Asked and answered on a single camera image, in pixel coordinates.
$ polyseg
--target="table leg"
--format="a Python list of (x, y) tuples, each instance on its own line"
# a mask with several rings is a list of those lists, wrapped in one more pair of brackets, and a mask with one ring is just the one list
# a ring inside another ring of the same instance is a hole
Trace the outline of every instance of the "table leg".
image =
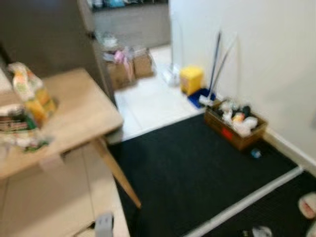
[(114, 157), (111, 155), (110, 151), (107, 149), (106, 144), (102, 141), (102, 138), (96, 138), (91, 141), (99, 155), (102, 157), (105, 164), (110, 168), (112, 174), (117, 179), (119, 184), (125, 190), (125, 192), (129, 195), (129, 197), (133, 200), (135, 205), (138, 208), (141, 208), (141, 202), (135, 194), (133, 188), (129, 184), (127, 178), (125, 177), (123, 171), (121, 170), (118, 163), (115, 161)]

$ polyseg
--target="yellow bin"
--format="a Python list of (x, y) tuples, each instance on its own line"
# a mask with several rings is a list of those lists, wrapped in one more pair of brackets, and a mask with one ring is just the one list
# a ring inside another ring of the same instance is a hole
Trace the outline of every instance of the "yellow bin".
[(181, 90), (186, 95), (192, 95), (201, 88), (203, 70), (199, 67), (189, 66), (180, 71)]

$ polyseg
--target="baseboard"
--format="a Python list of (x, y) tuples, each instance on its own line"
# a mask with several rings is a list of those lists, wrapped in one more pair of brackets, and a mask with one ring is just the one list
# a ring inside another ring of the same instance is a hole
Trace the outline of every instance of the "baseboard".
[(263, 139), (316, 177), (316, 159), (300, 150), (270, 128), (267, 128)]

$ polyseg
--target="cardboard box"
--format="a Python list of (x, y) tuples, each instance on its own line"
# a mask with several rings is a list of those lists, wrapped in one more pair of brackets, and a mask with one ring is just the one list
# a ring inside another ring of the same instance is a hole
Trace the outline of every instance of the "cardboard box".
[(154, 75), (152, 68), (152, 59), (146, 54), (135, 56), (133, 59), (134, 71), (137, 79), (152, 77)]
[[(129, 62), (129, 66), (133, 71), (133, 62)], [(122, 89), (129, 85), (135, 84), (135, 74), (133, 73), (132, 78), (129, 79), (124, 64), (107, 62), (107, 67), (114, 90)]]
[(224, 123), (222, 119), (214, 112), (222, 102), (216, 103), (212, 107), (208, 107), (205, 111), (204, 120), (207, 125), (209, 125), (214, 131), (223, 136), (228, 142), (230, 142), (234, 147), (239, 151), (247, 148), (251, 144), (258, 141), (262, 138), (263, 134), (266, 131), (268, 123), (257, 116), (254, 113), (251, 113), (251, 116), (254, 116), (258, 119), (258, 125), (253, 129), (251, 134), (247, 137), (241, 137), (232, 127)]

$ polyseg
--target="black carpet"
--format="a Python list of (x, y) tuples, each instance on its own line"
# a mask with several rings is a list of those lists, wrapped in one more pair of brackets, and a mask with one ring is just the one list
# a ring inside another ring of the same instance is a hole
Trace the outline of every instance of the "black carpet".
[(240, 237), (241, 230), (268, 226), (276, 237), (303, 237), (312, 224), (299, 211), (297, 202), (316, 191), (316, 179), (303, 173), (244, 211), (232, 217), (205, 237)]
[(203, 121), (203, 115), (111, 146), (142, 202), (137, 210), (118, 185), (132, 237), (173, 237), (295, 168), (269, 144), (254, 159), (240, 153)]

